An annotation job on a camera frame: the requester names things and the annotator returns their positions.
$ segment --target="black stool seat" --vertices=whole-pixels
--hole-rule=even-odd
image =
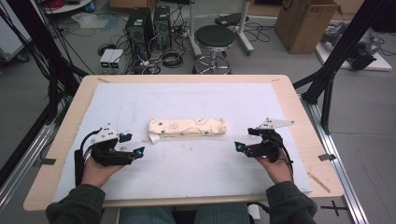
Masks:
[[[195,32],[195,41],[208,48],[227,48],[235,41],[233,31],[220,25],[207,25]]]

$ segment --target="black metal frame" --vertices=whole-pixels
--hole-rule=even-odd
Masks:
[[[302,94],[303,100],[311,105],[315,105],[324,92],[320,124],[327,135],[330,134],[329,115],[335,75],[371,24],[392,1],[395,0],[365,0],[323,66],[311,76],[293,83],[294,89],[298,89],[312,82],[308,91]]]
[[[32,38],[32,44],[36,45],[37,49],[47,61],[49,73],[49,104],[25,135],[11,157],[7,160],[6,164],[1,168],[0,188],[3,187],[9,175],[18,165],[43,125],[55,119],[58,114],[58,104],[62,98],[64,96],[74,96],[76,94],[79,83],[74,74],[79,77],[88,75],[87,72],[74,66],[64,58],[30,0],[7,0],[7,3]],[[1,8],[0,16],[4,20],[6,19],[6,14]],[[32,46],[26,44],[21,36],[19,36],[19,31],[14,30],[15,28],[10,28],[15,32],[22,44],[32,53]]]

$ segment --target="computer tower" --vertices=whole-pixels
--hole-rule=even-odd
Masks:
[[[148,60],[154,47],[154,28],[149,8],[134,7],[125,30],[130,43],[134,44],[131,48],[137,51],[140,58]]]
[[[171,8],[169,6],[156,6],[154,11],[154,32],[157,36],[157,49],[172,47]]]

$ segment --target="jeans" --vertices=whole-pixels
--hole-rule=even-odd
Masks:
[[[119,224],[176,224],[170,207],[128,207],[120,209]],[[248,224],[245,203],[202,205],[194,224]]]

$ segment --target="black tape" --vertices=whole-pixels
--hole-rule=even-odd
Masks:
[[[333,154],[331,154],[331,155],[323,154],[323,155],[318,156],[318,157],[319,157],[319,159],[321,161],[326,161],[326,160],[333,161],[333,160],[337,159]]]
[[[55,162],[56,162],[55,159],[43,159],[43,160],[41,161],[41,164],[44,164],[44,165],[53,165],[53,164],[55,164]]]
[[[335,214],[338,217],[340,216],[340,214],[338,213],[338,210],[345,210],[345,211],[348,210],[347,207],[338,207],[338,206],[336,206],[334,201],[332,201],[332,206],[321,206],[320,208],[321,209],[332,209],[332,210],[334,210]]]

